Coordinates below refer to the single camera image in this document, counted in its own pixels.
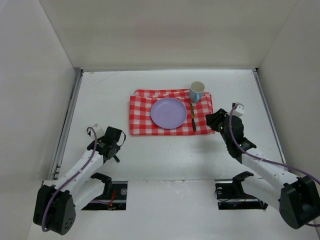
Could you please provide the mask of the gold fork dark handle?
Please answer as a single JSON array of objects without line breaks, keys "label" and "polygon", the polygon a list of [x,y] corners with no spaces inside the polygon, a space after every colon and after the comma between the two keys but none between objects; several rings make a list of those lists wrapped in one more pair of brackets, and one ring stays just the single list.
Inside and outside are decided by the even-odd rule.
[{"label": "gold fork dark handle", "polygon": [[120,162],[120,159],[119,159],[116,155],[114,155],[113,158],[115,159],[115,161],[116,161],[117,163]]}]

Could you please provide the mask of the gold knife dark handle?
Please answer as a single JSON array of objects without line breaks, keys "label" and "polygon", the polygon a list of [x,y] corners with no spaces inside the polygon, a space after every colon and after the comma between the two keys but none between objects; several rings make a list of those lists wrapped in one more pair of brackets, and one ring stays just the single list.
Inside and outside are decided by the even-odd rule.
[{"label": "gold knife dark handle", "polygon": [[195,123],[195,113],[194,113],[194,107],[193,104],[190,102],[189,103],[190,106],[190,112],[191,112],[191,122],[192,122],[192,129],[194,132],[197,131],[197,127],[196,127],[196,123]]}]

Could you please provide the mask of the light blue mug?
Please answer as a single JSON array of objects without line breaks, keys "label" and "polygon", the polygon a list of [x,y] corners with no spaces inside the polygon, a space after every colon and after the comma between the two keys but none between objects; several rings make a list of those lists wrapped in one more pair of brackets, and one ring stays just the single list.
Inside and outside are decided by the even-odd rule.
[{"label": "light blue mug", "polygon": [[189,99],[193,103],[198,103],[205,91],[205,85],[200,81],[194,81],[189,88]]}]

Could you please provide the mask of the purple plastic plate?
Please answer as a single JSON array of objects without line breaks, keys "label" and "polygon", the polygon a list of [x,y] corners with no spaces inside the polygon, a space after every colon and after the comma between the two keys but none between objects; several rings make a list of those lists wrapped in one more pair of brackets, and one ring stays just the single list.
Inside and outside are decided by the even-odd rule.
[{"label": "purple plastic plate", "polygon": [[151,120],[160,128],[175,129],[187,119],[188,111],[184,103],[176,98],[162,98],[151,107]]}]

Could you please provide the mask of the red white checkered cloth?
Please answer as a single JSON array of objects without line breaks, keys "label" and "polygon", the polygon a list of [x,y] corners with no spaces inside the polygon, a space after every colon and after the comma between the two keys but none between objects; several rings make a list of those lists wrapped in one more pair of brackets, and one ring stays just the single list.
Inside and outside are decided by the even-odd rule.
[{"label": "red white checkered cloth", "polygon": [[[175,129],[163,129],[151,118],[151,108],[156,101],[174,98],[181,101],[187,110],[184,123]],[[205,92],[198,103],[193,103],[196,131],[192,127],[189,90],[182,89],[137,89],[129,100],[129,133],[132,136],[192,136],[208,135],[215,131],[206,125],[205,116],[214,112],[212,95]]]}]

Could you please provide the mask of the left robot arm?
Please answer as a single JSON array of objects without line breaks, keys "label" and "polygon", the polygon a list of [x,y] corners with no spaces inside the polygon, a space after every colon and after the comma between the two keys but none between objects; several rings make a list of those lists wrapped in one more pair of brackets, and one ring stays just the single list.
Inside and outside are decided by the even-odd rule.
[{"label": "left robot arm", "polygon": [[97,124],[89,126],[86,132],[93,141],[77,163],[63,177],[43,184],[37,192],[33,223],[43,232],[65,235],[82,209],[124,209],[126,184],[113,185],[112,178],[98,169],[110,159],[120,161],[117,153],[127,136],[111,126],[103,131]]}]

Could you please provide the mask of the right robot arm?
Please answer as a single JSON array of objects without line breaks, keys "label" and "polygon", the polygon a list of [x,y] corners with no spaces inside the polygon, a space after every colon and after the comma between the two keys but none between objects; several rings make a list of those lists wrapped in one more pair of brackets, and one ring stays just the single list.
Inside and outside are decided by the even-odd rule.
[{"label": "right robot arm", "polygon": [[310,226],[320,216],[319,179],[285,163],[269,160],[244,136],[244,106],[206,115],[206,125],[220,133],[228,153],[251,171],[233,177],[237,194],[256,197],[276,209],[293,229]]}]

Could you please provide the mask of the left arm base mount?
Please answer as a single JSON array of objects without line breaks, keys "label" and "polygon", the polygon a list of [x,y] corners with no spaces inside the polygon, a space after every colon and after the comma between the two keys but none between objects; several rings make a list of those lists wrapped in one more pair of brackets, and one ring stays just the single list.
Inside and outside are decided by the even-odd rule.
[{"label": "left arm base mount", "polygon": [[125,211],[127,208],[127,181],[113,181],[111,177],[102,173],[95,173],[91,179],[104,184],[101,195],[88,203],[82,211]]}]

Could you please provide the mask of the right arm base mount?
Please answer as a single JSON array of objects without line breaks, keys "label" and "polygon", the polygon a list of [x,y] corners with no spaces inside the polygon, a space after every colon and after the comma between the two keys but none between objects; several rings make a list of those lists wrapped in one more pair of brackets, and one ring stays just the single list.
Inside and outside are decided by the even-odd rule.
[{"label": "right arm base mount", "polygon": [[253,195],[244,192],[242,182],[254,174],[242,172],[230,179],[215,182],[214,196],[219,210],[266,210],[269,206]]}]

